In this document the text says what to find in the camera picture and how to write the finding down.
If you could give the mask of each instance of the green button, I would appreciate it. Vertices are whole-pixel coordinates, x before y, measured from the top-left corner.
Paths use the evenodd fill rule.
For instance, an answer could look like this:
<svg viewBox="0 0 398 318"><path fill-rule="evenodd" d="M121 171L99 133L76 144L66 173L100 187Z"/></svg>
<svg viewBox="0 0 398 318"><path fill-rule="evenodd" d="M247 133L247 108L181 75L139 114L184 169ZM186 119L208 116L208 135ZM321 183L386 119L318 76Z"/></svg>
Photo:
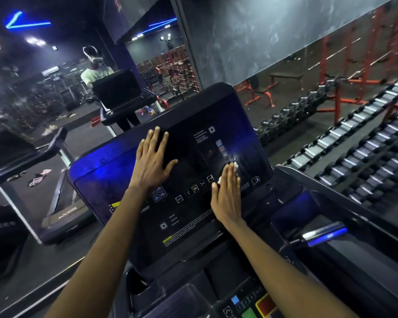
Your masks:
<svg viewBox="0 0 398 318"><path fill-rule="evenodd" d="M248 308L248 310L246 310L243 314L242 314L243 318L257 318L257 316L255 315L255 313L253 312L252 308Z"/></svg>

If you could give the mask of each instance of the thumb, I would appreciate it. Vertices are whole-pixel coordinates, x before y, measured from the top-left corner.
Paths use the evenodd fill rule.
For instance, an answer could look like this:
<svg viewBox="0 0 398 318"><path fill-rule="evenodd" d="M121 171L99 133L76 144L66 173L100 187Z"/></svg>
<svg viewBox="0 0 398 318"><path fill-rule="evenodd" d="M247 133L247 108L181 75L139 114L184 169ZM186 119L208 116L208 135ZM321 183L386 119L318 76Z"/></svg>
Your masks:
<svg viewBox="0 0 398 318"><path fill-rule="evenodd" d="M170 176L171 170L173 169L174 165L177 163L178 163L177 159L173 159L168 163L167 167L164 170L164 174L166 177Z"/></svg>
<svg viewBox="0 0 398 318"><path fill-rule="evenodd" d="M217 183L212 183L212 198L211 198L211 208L216 207L218 203L218 185Z"/></svg>

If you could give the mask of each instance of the debris on floor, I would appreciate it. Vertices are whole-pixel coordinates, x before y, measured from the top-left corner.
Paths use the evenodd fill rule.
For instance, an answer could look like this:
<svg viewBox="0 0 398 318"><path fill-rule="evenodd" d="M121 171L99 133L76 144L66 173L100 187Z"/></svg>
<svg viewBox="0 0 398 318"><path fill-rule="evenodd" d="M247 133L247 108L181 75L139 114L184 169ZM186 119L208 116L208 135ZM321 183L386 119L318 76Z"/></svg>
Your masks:
<svg viewBox="0 0 398 318"><path fill-rule="evenodd" d="M49 125L49 128L46 128L46 130L44 131L43 134L41 134L41 136L47 136L48 134L53 133L53 131L55 129L57 129L58 127L56 125Z"/></svg>
<svg viewBox="0 0 398 318"><path fill-rule="evenodd" d="M16 179L18 179L18 178L24 176L26 172L28 172L28 171L25 170L25 171L22 171L22 172L19 173L19 174L13 175L12 177L9 177L9 178L6 180L6 182L14 181L14 180L16 180Z"/></svg>
<svg viewBox="0 0 398 318"><path fill-rule="evenodd" d="M35 177L31 181L28 182L28 186L34 187L34 186L40 184L43 181L44 177L47 174L49 174L51 171L52 170L43 170L41 173L35 174Z"/></svg>

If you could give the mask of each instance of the headset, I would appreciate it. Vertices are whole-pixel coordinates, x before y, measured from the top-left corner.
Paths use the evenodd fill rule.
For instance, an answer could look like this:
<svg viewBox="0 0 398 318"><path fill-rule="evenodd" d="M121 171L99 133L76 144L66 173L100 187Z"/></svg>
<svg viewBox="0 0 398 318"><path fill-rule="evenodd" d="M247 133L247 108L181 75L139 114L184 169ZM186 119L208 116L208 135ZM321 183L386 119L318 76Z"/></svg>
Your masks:
<svg viewBox="0 0 398 318"><path fill-rule="evenodd" d="M86 48L88 48L88 47L91 47L95 50L96 56L90 56L89 54L86 53ZM95 47L93 47L93 46L84 47L83 52L92 63L103 63L103 57L100 56L98 50Z"/></svg>

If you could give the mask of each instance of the hand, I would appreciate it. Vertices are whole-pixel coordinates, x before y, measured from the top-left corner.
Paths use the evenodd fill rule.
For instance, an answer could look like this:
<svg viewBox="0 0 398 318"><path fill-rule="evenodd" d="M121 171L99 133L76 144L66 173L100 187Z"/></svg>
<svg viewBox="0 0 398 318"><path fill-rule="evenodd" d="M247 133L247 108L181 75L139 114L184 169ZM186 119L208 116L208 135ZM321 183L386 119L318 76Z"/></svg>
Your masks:
<svg viewBox="0 0 398 318"><path fill-rule="evenodd" d="M232 224L243 221L241 216L240 177L236 177L234 163L224 166L220 188L212 183L211 208L228 230Z"/></svg>
<svg viewBox="0 0 398 318"><path fill-rule="evenodd" d="M168 132L155 151L159 137L159 127L149 130L146 140L142 139L137 149L136 164L128 188L137 188L144 193L149 193L162 184L169 176L172 168L178 163L177 159L170 161L163 169L165 147L168 142Z"/></svg>

